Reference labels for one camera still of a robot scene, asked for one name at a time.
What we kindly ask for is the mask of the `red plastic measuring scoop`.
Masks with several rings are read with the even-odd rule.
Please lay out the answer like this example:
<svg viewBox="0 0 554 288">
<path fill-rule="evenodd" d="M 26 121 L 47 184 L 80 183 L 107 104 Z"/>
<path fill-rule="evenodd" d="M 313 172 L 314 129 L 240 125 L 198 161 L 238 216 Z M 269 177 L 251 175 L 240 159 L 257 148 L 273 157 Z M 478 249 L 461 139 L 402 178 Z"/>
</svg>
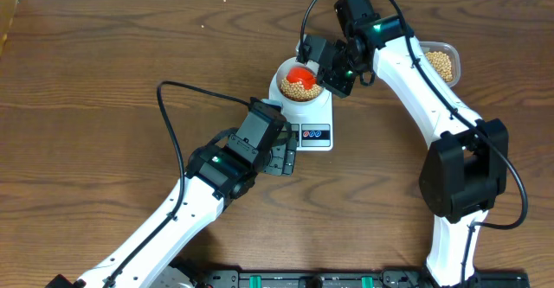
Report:
<svg viewBox="0 0 554 288">
<path fill-rule="evenodd" d="M 287 73 L 286 80 L 291 84 L 300 83 L 307 91 L 317 84 L 313 72 L 304 67 L 292 67 Z"/>
</svg>

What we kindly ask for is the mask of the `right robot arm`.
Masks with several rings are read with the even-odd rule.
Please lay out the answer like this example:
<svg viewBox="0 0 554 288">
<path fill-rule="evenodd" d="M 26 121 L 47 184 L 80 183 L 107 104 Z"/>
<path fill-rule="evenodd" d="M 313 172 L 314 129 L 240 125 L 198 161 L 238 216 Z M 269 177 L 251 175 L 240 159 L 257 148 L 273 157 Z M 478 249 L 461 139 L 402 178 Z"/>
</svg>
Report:
<svg viewBox="0 0 554 288">
<path fill-rule="evenodd" d="M 370 0 L 334 5 L 344 39 L 308 36 L 303 50 L 319 64 L 318 83 L 345 98 L 365 74 L 383 80 L 415 121 L 428 152 L 419 175 L 434 215 L 422 280 L 434 287 L 500 287 L 476 271 L 474 252 L 488 212 L 506 190 L 508 131 L 465 105 L 434 70 L 403 13 L 381 17 Z"/>
</svg>

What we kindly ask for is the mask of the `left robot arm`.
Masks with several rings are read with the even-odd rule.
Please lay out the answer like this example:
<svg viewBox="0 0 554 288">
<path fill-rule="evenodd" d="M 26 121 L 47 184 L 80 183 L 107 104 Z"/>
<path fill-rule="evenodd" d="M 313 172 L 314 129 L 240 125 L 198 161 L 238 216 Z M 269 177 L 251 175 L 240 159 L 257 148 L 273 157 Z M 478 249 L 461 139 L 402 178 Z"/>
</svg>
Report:
<svg viewBox="0 0 554 288">
<path fill-rule="evenodd" d="M 115 252 L 75 281 L 61 274 L 53 287 L 153 287 L 178 253 L 254 186 L 260 173 L 293 171 L 295 138 L 282 104 L 252 99 L 242 125 L 195 150 L 184 175 L 158 209 Z"/>
</svg>

